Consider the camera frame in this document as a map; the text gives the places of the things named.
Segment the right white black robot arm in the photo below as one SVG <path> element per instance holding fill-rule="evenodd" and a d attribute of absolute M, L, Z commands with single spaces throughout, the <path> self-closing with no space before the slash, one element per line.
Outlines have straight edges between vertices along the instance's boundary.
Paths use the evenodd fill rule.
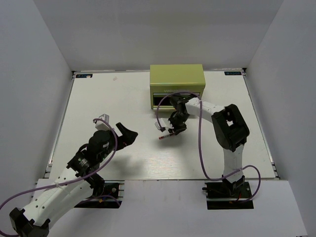
<path fill-rule="evenodd" d="M 170 104 L 175 109 L 167 122 L 170 125 L 168 132 L 172 135 L 186 130 L 186 121 L 190 115 L 213 124 L 216 140 L 223 148 L 224 154 L 223 192 L 229 197 L 236 196 L 245 182 L 242 153 L 250 134 L 238 107 L 234 104 L 217 106 L 202 102 L 193 95 L 172 95 Z"/>

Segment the blue corner label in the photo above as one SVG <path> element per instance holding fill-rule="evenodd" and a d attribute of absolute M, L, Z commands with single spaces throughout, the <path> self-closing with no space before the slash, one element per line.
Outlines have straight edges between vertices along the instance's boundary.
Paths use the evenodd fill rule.
<path fill-rule="evenodd" d="M 92 78 L 93 74 L 76 74 L 76 78 L 84 79 L 84 78 Z"/>
<path fill-rule="evenodd" d="M 224 74 L 226 76 L 241 76 L 242 75 L 241 72 L 235 72 L 235 71 L 225 71 Z"/>

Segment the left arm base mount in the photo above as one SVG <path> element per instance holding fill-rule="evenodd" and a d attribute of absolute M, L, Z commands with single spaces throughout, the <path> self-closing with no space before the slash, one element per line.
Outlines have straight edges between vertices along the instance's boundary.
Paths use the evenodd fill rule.
<path fill-rule="evenodd" d="M 101 195 L 91 196 L 75 208 L 118 209 L 123 201 L 124 181 L 106 181 Z"/>

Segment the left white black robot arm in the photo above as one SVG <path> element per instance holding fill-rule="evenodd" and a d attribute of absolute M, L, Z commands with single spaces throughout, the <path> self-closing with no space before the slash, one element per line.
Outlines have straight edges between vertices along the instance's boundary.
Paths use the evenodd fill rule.
<path fill-rule="evenodd" d="M 15 208 L 10 214 L 14 231 L 20 237 L 46 237 L 51 227 L 69 210 L 87 198 L 107 195 L 105 180 L 98 174 L 100 165 L 106 165 L 116 151 L 130 146 L 138 133 L 120 122 L 116 124 L 121 132 L 118 136 L 102 119 L 88 143 L 82 145 L 67 163 L 53 184 L 23 208 Z"/>

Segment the left blue corner label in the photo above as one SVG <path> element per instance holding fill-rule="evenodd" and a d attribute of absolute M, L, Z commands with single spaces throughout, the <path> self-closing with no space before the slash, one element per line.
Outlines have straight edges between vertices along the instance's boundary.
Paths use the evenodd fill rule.
<path fill-rule="evenodd" d="M 84 78 L 92 78 L 93 74 L 76 74 L 76 78 L 84 79 Z"/>

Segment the green metal drawer chest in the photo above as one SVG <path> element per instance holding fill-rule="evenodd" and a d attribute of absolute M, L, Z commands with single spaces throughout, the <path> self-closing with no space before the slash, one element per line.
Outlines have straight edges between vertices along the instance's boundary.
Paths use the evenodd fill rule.
<path fill-rule="evenodd" d="M 174 64 L 150 66 L 150 101 L 151 109 L 157 106 L 165 110 L 172 110 L 169 99 L 164 96 L 180 92 L 189 96 L 190 92 L 203 95 L 206 86 L 203 66 L 201 64 Z"/>

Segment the right blue corner label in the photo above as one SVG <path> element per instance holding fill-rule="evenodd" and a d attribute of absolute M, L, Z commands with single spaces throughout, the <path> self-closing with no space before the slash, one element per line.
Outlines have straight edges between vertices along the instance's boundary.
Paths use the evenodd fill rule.
<path fill-rule="evenodd" d="M 241 72 L 235 72 L 235 71 L 225 71 L 224 74 L 226 76 L 241 76 L 242 75 Z"/>

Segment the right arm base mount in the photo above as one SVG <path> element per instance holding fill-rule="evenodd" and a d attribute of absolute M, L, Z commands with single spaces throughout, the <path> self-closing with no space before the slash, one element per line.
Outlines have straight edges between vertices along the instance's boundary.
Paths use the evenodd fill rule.
<path fill-rule="evenodd" d="M 252 200 L 246 201 L 252 196 L 249 182 L 245 182 L 232 193 L 222 182 L 208 182 L 202 187 L 202 191 L 206 195 L 208 210 L 244 210 L 254 208 Z"/>

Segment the red gel pen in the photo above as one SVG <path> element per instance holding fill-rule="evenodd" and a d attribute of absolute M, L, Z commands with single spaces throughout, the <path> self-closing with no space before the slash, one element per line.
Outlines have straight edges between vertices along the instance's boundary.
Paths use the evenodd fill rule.
<path fill-rule="evenodd" d="M 165 138 L 168 138 L 168 137 L 171 137 L 171 136 L 173 136 L 173 135 L 174 135 L 174 133 L 170 133 L 170 134 L 166 134 L 166 135 L 160 136 L 160 137 L 159 137 L 159 140 L 165 139 Z"/>

